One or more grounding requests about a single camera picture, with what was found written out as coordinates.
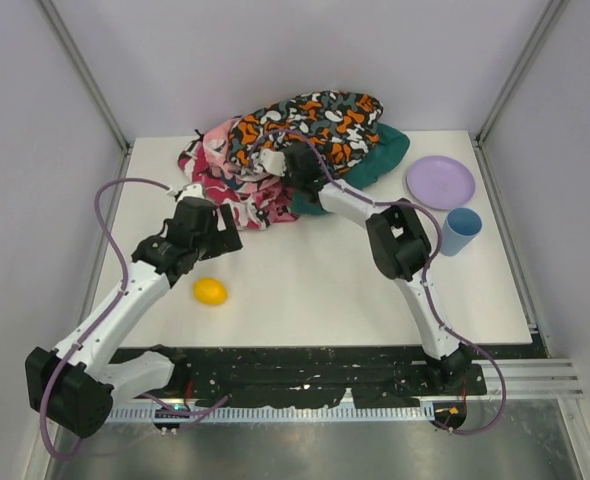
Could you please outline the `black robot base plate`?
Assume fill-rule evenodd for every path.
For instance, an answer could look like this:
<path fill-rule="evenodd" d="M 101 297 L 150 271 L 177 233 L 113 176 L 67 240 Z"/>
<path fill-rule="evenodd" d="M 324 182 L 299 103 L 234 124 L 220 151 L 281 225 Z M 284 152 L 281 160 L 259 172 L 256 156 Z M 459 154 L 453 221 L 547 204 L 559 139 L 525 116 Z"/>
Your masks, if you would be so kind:
<path fill-rule="evenodd" d="M 170 348 L 180 372 L 150 392 L 233 408 L 333 408 L 345 394 L 358 407 L 415 406 L 430 396 L 484 395 L 482 368 L 463 350 L 440 364 L 418 347 Z"/>

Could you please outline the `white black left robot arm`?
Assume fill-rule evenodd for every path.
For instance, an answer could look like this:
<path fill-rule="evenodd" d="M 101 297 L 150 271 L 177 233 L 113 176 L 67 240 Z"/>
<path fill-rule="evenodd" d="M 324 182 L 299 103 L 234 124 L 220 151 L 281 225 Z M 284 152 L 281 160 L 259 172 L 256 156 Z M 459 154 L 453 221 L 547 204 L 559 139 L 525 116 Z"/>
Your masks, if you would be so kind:
<path fill-rule="evenodd" d="M 230 206 L 186 197 L 161 233 L 142 240 L 111 294 L 52 350 L 25 361 L 30 406 L 80 438 L 95 434 L 112 408 L 144 393 L 181 391 L 190 381 L 186 357 L 156 345 L 120 364 L 112 358 L 145 313 L 199 261 L 240 250 Z"/>

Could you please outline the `teal green cloth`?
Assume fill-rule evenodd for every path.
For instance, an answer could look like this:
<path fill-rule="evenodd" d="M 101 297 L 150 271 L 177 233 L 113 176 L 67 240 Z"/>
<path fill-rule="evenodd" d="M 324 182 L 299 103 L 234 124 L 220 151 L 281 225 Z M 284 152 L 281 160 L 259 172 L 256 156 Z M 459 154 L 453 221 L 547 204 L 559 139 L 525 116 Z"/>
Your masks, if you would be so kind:
<path fill-rule="evenodd" d="M 394 127 L 379 123 L 377 134 L 378 144 L 370 149 L 361 162 L 346 173 L 339 174 L 353 188 L 363 190 L 375 184 L 401 163 L 410 148 L 410 138 Z"/>

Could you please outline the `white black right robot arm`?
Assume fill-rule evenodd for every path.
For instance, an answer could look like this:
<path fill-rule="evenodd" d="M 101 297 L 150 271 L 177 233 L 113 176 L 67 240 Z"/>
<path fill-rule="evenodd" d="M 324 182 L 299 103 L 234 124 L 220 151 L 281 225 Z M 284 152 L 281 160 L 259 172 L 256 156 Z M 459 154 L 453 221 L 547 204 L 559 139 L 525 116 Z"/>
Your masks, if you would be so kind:
<path fill-rule="evenodd" d="M 452 331 L 429 274 L 432 247 L 415 205 L 378 201 L 334 177 L 309 145 L 297 142 L 280 155 L 285 183 L 324 211 L 365 229 L 379 272 L 401 291 L 418 328 L 427 382 L 438 391 L 464 383 L 471 365 L 460 335 Z"/>

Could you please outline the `orange black camouflage shorts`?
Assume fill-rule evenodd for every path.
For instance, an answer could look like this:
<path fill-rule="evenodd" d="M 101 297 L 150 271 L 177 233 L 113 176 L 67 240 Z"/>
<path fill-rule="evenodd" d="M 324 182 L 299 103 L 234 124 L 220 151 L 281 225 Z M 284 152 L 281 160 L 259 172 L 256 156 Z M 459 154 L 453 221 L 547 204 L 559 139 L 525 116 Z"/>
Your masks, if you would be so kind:
<path fill-rule="evenodd" d="M 228 134 L 227 159 L 243 171 L 257 171 L 261 149 L 281 150 L 304 135 L 337 172 L 344 173 L 379 143 L 383 113 L 383 104 L 365 93 L 300 94 L 236 120 Z"/>

